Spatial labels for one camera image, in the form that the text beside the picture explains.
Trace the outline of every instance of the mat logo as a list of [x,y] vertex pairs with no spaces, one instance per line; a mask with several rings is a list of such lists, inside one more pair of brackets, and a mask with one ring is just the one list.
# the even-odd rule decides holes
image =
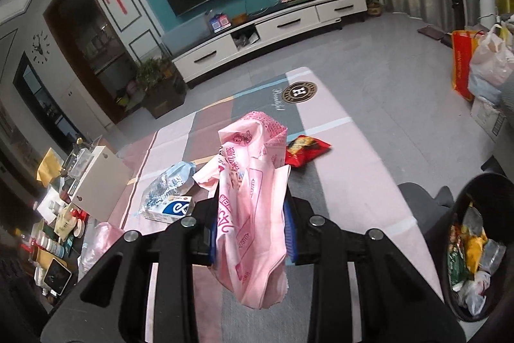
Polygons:
[[280,100],[282,89],[273,90],[273,106],[277,111],[284,111],[284,103]]
[[312,82],[295,82],[284,90],[282,99],[290,104],[297,104],[309,100],[317,91],[318,87]]

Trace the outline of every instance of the red shopping bag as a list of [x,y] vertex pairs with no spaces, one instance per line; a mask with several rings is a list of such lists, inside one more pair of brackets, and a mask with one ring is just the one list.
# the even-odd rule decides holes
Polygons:
[[473,94],[468,91],[469,62],[482,34],[484,34],[482,31],[458,30],[451,35],[453,43],[453,89],[468,101],[473,100]]

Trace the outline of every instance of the snack wrapper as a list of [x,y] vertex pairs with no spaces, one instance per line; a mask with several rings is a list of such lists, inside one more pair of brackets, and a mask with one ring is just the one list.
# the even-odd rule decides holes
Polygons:
[[467,238],[465,243],[466,248],[466,266],[472,274],[479,270],[479,262],[484,251],[484,244],[487,242],[485,234],[482,237],[472,236]]
[[320,154],[330,150],[331,145],[313,137],[299,135],[286,148],[286,164],[301,167]]
[[448,277],[450,286],[455,292],[460,291],[467,276],[468,270],[464,260],[464,243],[461,232],[457,225],[453,225],[450,230],[450,244],[448,246]]

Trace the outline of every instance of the gray chair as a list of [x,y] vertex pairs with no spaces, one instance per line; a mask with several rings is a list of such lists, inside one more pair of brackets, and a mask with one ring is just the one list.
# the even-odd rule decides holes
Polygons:
[[400,184],[398,188],[417,221],[438,271],[439,281],[442,281],[445,275],[442,260],[447,252],[448,228],[455,205],[450,188],[443,186],[435,198],[420,185],[411,182]]

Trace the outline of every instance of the wall clock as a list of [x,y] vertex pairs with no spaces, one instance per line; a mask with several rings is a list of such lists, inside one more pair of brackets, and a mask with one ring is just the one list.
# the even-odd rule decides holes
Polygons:
[[40,34],[36,34],[32,37],[32,52],[35,54],[33,61],[37,61],[39,64],[48,61],[48,47],[50,43],[47,42],[48,34],[43,36],[43,31]]

